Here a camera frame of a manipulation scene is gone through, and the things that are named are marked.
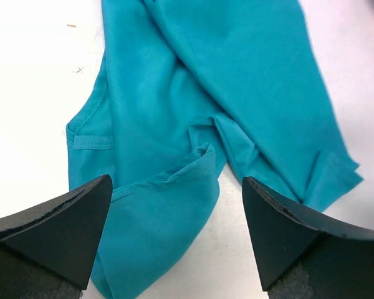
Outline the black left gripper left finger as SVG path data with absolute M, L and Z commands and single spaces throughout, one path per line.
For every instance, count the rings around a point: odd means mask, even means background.
M 111 198 L 105 174 L 0 218 L 0 298 L 80 298 Z

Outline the teal t shirt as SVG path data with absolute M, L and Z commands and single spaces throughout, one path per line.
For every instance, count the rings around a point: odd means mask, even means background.
M 66 127 L 69 187 L 110 175 L 91 278 L 136 298 L 238 180 L 324 211 L 361 181 L 297 1 L 103 1 L 105 52 Z

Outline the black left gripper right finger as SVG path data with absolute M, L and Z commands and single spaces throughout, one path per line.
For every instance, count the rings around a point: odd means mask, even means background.
M 252 177 L 242 201 L 269 298 L 374 299 L 374 230 L 326 216 Z

